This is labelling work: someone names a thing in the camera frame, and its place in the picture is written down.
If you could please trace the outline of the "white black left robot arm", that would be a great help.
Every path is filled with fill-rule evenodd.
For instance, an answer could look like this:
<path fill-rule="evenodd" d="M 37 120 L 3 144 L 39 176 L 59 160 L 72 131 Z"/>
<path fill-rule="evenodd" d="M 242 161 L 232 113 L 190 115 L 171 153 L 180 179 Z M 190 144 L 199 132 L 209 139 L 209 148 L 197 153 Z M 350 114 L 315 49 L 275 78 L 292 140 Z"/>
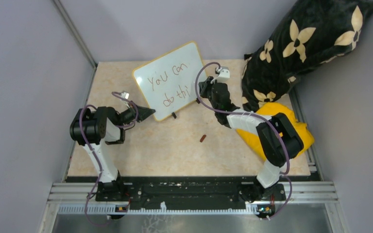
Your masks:
<path fill-rule="evenodd" d="M 94 112 L 81 108 L 73 119 L 69 133 L 71 139 L 82 146 L 91 158 L 99 180 L 98 193 L 107 193 L 115 201 L 126 195 L 119 170 L 113 165 L 108 145 L 123 144 L 125 126 L 140 123 L 153 115 L 154 109 L 135 105 L 118 113 L 113 107 L 98 107 Z"/>

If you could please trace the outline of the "yellow framed whiteboard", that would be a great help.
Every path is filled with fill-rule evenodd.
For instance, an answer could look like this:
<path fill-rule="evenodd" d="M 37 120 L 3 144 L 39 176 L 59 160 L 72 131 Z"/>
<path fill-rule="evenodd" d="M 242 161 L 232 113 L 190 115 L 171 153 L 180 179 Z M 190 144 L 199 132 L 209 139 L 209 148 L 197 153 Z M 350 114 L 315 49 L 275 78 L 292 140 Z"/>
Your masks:
<path fill-rule="evenodd" d="M 190 41 L 135 68 L 132 77 L 149 108 L 155 110 L 154 119 L 160 122 L 195 102 L 201 68 L 198 45 Z"/>

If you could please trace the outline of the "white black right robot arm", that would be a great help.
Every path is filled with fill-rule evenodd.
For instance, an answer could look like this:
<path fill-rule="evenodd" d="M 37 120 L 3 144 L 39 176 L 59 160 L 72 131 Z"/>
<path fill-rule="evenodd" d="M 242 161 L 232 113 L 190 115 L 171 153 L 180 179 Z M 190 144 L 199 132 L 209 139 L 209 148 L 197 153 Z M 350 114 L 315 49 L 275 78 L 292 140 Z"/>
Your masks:
<path fill-rule="evenodd" d="M 258 184 L 254 186 L 254 194 L 260 200 L 267 200 L 273 194 L 272 186 L 284 174 L 281 169 L 285 167 L 288 172 L 290 159 L 304 148 L 293 123 L 284 113 L 259 115 L 235 106 L 230 100 L 227 84 L 217 82 L 212 76 L 203 82 L 196 81 L 195 91 L 200 103 L 209 100 L 210 104 L 204 104 L 204 107 L 214 111 L 219 124 L 243 130 L 260 140 L 266 161 L 256 176 Z"/>

